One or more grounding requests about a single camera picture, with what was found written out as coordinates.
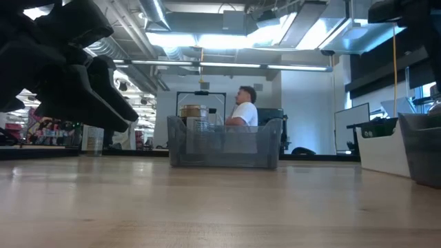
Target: clear plastic bin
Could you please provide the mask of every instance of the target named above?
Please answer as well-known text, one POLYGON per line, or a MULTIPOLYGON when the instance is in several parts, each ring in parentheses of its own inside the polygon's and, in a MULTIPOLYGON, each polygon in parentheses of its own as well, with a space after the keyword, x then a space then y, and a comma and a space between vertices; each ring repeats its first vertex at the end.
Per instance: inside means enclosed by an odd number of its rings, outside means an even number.
POLYGON ((277 168, 282 119, 262 127, 210 125, 194 131, 168 116, 167 127, 171 166, 277 168))
POLYGON ((441 188, 441 115, 399 114, 411 178, 441 188))

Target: yellow cable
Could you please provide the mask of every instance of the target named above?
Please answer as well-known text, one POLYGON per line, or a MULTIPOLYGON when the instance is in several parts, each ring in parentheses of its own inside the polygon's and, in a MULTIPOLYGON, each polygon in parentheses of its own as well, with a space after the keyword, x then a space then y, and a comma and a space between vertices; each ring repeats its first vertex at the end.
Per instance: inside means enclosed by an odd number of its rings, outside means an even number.
POLYGON ((397 112, 397 86, 398 86, 398 72, 397 72, 397 44, 395 34, 396 23, 393 24, 393 73, 395 74, 395 88, 393 93, 393 117, 396 117, 397 112))
MULTIPOLYGON (((201 48, 201 62, 204 60, 204 48, 201 48)), ((203 67, 201 67, 201 79, 199 79, 199 83, 203 83, 204 80, 202 78, 203 67)))

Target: whiteboard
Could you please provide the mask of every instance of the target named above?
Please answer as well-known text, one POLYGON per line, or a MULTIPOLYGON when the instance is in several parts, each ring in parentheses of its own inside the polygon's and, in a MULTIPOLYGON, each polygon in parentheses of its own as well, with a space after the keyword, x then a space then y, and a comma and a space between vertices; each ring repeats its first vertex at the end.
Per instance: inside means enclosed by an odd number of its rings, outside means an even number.
POLYGON ((336 119, 336 149, 348 151, 347 142, 353 143, 353 130, 347 129, 348 125, 366 123, 370 121, 369 104, 359 105, 335 113, 336 119))

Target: wooden table surface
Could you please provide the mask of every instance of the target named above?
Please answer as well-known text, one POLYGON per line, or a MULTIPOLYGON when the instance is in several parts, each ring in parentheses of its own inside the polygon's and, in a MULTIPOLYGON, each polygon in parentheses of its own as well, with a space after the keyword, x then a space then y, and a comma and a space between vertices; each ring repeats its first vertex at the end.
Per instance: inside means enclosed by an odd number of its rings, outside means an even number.
POLYGON ((350 163, 0 162, 0 247, 441 247, 441 191, 350 163))

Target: red object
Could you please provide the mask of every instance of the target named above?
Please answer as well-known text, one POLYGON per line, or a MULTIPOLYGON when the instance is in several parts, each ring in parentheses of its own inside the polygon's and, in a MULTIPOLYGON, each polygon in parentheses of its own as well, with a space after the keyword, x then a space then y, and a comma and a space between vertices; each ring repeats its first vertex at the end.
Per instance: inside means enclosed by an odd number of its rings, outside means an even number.
POLYGON ((22 127, 20 124, 15 123, 6 123, 5 130, 7 130, 11 135, 13 135, 17 139, 21 139, 20 131, 22 127))

